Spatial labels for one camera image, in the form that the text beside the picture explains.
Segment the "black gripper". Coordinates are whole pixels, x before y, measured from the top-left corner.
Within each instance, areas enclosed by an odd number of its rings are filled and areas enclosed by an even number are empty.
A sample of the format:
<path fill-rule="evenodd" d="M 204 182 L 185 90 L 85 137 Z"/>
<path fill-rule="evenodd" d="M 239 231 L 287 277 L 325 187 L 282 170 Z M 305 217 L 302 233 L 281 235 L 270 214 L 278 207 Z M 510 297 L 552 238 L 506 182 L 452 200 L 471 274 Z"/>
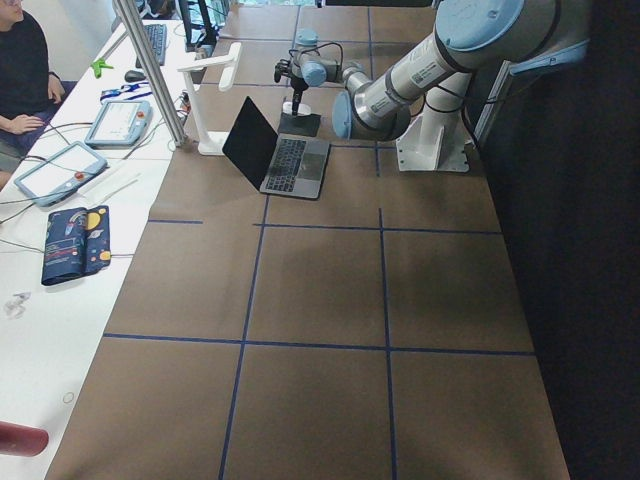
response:
<path fill-rule="evenodd" d="M 302 101 L 303 92 L 306 90 L 306 82 L 302 78 L 292 78 L 291 86 L 294 90 L 291 114 L 293 116 L 297 116 L 299 113 L 299 105 Z"/>

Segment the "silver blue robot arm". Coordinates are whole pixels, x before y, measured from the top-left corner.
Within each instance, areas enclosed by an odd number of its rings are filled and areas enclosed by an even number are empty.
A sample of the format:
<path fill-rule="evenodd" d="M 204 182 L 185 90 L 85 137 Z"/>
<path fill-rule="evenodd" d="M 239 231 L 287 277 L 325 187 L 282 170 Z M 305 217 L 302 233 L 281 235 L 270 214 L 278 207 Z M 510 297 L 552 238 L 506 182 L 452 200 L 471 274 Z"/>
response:
<path fill-rule="evenodd" d="M 511 73 L 545 74 L 581 61 L 589 41 L 589 1 L 443 1 L 433 32 L 375 81 L 344 68 L 332 126 L 342 139 L 391 141 L 410 123 L 409 107 L 456 73 L 509 61 Z"/>
<path fill-rule="evenodd" d="M 339 48 L 339 59 L 324 57 L 320 53 L 323 47 L 335 45 Z M 363 66 L 355 61 L 345 61 L 344 51 L 340 44 L 328 42 L 320 45 L 318 34 L 309 28 L 303 28 L 296 32 L 294 47 L 289 50 L 289 59 L 280 62 L 280 74 L 290 80 L 293 88 L 293 97 L 289 113 L 299 115 L 302 95 L 309 87 L 318 87 L 322 84 L 344 84 L 345 75 L 349 69 L 363 71 Z"/>

